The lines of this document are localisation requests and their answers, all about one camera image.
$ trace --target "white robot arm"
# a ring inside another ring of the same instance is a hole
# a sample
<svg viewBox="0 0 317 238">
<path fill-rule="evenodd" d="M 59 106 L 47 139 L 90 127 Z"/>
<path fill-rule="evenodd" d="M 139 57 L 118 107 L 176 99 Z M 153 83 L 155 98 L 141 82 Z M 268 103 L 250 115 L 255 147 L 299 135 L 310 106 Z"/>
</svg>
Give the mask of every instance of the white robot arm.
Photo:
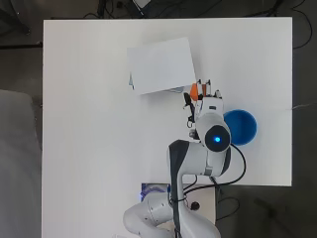
<svg viewBox="0 0 317 238">
<path fill-rule="evenodd" d="M 203 97 L 201 81 L 198 80 L 195 107 L 185 99 L 196 127 L 190 136 L 200 142 L 177 140 L 167 150 L 170 201 L 166 193 L 149 194 L 143 202 L 124 214 L 125 227 L 142 238 L 173 237 L 169 231 L 157 228 L 170 219 L 174 221 L 176 237 L 220 238 L 218 229 L 211 221 L 185 205 L 182 183 L 184 175 L 218 177 L 230 164 L 231 135 L 224 122 L 223 100 L 219 91 L 211 96 L 210 81 L 206 85 L 207 94 Z"/>
</svg>

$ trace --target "white paper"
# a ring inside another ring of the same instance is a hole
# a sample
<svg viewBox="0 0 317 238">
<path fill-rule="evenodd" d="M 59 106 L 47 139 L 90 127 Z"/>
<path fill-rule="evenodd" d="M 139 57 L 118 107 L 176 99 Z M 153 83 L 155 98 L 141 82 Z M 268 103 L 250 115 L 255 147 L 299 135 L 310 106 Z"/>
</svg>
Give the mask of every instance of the white paper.
<svg viewBox="0 0 317 238">
<path fill-rule="evenodd" d="M 196 80 L 187 38 L 128 49 L 128 62 L 137 94 L 187 86 Z"/>
</svg>

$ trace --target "gray floor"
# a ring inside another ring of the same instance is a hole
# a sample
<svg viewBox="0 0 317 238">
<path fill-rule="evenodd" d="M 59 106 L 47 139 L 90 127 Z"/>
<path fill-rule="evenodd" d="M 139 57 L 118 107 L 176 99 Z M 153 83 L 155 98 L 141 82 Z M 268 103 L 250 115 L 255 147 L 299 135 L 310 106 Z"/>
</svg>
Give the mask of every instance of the gray floor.
<svg viewBox="0 0 317 238">
<path fill-rule="evenodd" d="M 0 6 L 8 0 L 0 0 Z M 151 8 L 149 16 L 156 16 L 169 1 L 160 1 Z M 273 0 L 224 0 L 204 17 L 241 17 L 272 6 Z M 293 41 L 299 45 L 308 38 L 309 29 L 304 18 L 289 10 L 300 0 L 285 1 L 279 16 L 293 16 Z M 42 40 L 43 19 L 55 17 L 80 18 L 88 12 L 96 12 L 97 0 L 13 0 L 21 20 L 32 28 L 32 34 L 24 36 L 12 33 L 0 37 L 0 45 L 33 44 Z M 204 11 L 211 1 L 187 0 L 176 11 L 165 11 L 162 18 L 189 18 Z M 301 6 L 317 26 L 316 1 Z M 115 10 L 115 16 L 127 15 L 127 11 Z M 305 48 L 293 52 L 293 105 L 317 101 L 316 38 Z M 26 92 L 41 104 L 42 53 L 40 49 L 0 52 L 0 89 Z M 42 113 L 37 110 L 38 131 L 42 134 Z M 293 111 L 293 187 L 230 186 L 226 195 L 234 195 L 241 201 L 241 209 L 234 216 L 217 222 L 223 238 L 230 237 L 316 237 L 317 231 L 317 113 L 316 106 Z M 257 199 L 266 205 L 257 203 Z M 221 206 L 219 214 L 228 207 Z M 268 207 L 275 212 L 268 212 Z"/>
</svg>

